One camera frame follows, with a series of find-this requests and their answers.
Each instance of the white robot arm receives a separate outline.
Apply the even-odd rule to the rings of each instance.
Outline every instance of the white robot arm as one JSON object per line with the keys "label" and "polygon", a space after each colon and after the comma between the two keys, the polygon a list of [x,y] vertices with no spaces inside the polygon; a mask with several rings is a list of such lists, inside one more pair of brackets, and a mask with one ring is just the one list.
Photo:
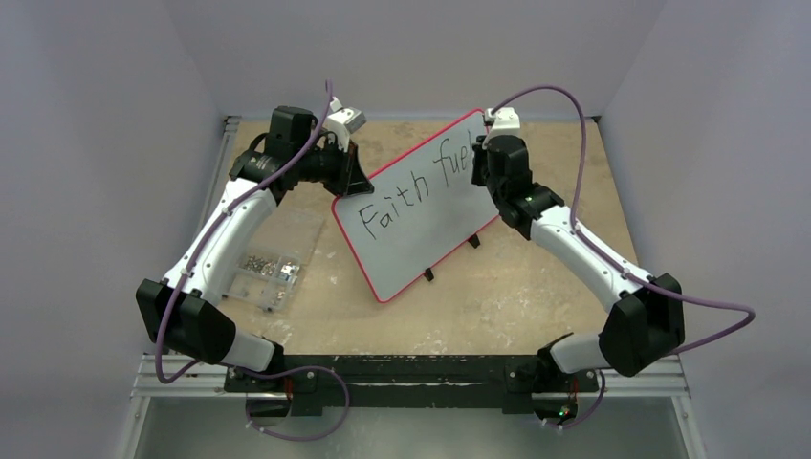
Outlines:
{"label": "white robot arm", "polygon": [[[177,294],[176,307],[166,328],[165,345],[207,363],[260,372],[271,367],[281,346],[237,329],[216,306],[229,286],[237,257],[285,193],[299,181],[320,182],[337,196],[374,190],[358,162],[358,146],[349,139],[365,124],[363,112],[343,107],[337,98],[332,99],[330,107],[333,113],[324,120],[321,133],[325,137],[323,146],[314,145],[278,180],[235,205],[235,200],[290,161],[311,136],[315,121],[311,112],[295,107],[276,108],[270,131],[254,139],[251,147],[234,162],[231,180],[217,208],[183,258],[160,282],[149,279],[142,282],[136,300],[153,342],[166,306],[185,275],[186,282]],[[263,140],[264,150],[256,151]],[[189,271],[188,260],[194,259],[195,252],[197,261]]]}
{"label": "white robot arm", "polygon": [[681,302],[642,288],[625,276],[632,273],[680,294],[678,282],[668,274],[653,277],[575,222],[581,234],[624,269],[619,272],[607,264],[575,234],[571,208],[554,191],[532,181],[515,110],[489,109],[484,122],[490,131],[473,146],[472,182],[487,187],[507,225],[562,261],[608,312],[599,334],[570,334],[541,348],[538,357],[546,370],[541,373],[554,380],[584,369],[614,368],[624,376],[633,376],[682,344]]}

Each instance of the clear plastic box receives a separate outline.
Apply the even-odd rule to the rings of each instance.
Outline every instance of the clear plastic box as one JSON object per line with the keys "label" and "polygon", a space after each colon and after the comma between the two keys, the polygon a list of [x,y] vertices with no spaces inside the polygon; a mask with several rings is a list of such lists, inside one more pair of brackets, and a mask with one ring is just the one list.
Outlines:
{"label": "clear plastic box", "polygon": [[300,271],[301,262],[294,256],[250,247],[234,270],[228,296],[265,311],[280,310],[293,293]]}
{"label": "clear plastic box", "polygon": [[320,215],[295,208],[277,209],[240,256],[226,296],[264,311],[284,308],[304,274],[323,223]]}

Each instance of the white backdrop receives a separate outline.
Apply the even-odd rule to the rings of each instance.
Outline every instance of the white backdrop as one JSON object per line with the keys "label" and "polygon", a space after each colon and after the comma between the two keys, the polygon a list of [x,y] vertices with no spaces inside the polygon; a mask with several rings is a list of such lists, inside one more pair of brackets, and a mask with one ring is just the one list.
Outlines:
{"label": "white backdrop", "polygon": [[157,0],[3,0],[0,83],[0,455],[111,457],[222,122]]}
{"label": "white backdrop", "polygon": [[[370,119],[458,118],[538,82],[565,85],[597,115],[664,0],[165,0],[217,106],[270,115],[315,109],[325,77]],[[574,117],[560,96],[525,119]]]}
{"label": "white backdrop", "polygon": [[[684,356],[711,458],[811,447],[807,0],[668,1],[601,121],[639,257],[747,329]],[[739,318],[687,307],[688,339]]]}

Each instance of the wooden work surface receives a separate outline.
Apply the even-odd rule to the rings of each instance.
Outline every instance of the wooden work surface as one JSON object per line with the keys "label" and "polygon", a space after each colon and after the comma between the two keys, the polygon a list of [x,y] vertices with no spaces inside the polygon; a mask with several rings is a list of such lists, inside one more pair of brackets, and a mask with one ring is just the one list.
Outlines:
{"label": "wooden work surface", "polygon": [[[368,174],[445,122],[369,122],[353,139]],[[231,155],[244,151],[268,123],[242,122]],[[525,123],[535,180],[571,202],[580,151],[575,123]],[[588,125],[588,157],[579,217],[617,252],[635,261],[597,125]],[[323,215],[309,264],[284,310],[267,313],[225,299],[220,308],[239,327],[285,346],[289,354],[532,354],[567,332],[602,329],[605,312],[555,257],[496,220],[388,303],[375,300],[332,216],[332,195],[300,184],[282,208]],[[274,224],[278,211],[267,222]],[[267,239],[268,234],[255,237]]]}

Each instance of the black metal base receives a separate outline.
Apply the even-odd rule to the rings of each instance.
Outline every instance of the black metal base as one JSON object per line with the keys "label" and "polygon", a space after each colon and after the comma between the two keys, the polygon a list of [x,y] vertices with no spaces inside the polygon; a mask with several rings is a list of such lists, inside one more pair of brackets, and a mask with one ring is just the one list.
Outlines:
{"label": "black metal base", "polygon": [[[349,385],[353,407],[500,408],[504,414],[537,411],[533,393],[568,393],[577,378],[580,392],[598,385],[583,371],[559,382],[535,377],[537,356],[285,356],[286,368],[325,366]],[[343,391],[330,375],[291,377],[293,416],[318,416],[326,406],[343,406]],[[226,392],[283,392],[282,380],[260,381],[229,373]]]}

